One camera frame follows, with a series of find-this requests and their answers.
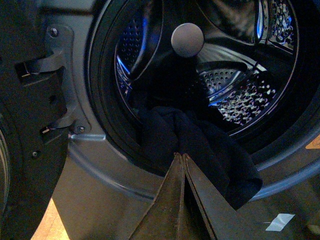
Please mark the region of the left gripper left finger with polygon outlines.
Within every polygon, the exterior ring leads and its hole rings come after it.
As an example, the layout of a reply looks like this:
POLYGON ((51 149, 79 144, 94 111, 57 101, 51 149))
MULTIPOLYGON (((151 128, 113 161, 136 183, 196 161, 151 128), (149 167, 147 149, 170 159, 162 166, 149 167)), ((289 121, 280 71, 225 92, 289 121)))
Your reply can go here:
POLYGON ((130 240, 181 240, 185 196, 182 155, 174 159, 155 199, 131 233, 130 240))

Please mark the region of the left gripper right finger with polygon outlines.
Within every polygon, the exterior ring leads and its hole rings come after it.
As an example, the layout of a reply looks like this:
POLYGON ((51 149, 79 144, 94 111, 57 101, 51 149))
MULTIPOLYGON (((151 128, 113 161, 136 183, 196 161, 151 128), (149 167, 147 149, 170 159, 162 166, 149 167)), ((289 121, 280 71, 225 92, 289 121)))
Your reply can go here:
POLYGON ((184 154, 182 165, 204 223, 205 232, 212 240, 251 240, 253 232, 245 220, 228 204, 211 181, 184 154))

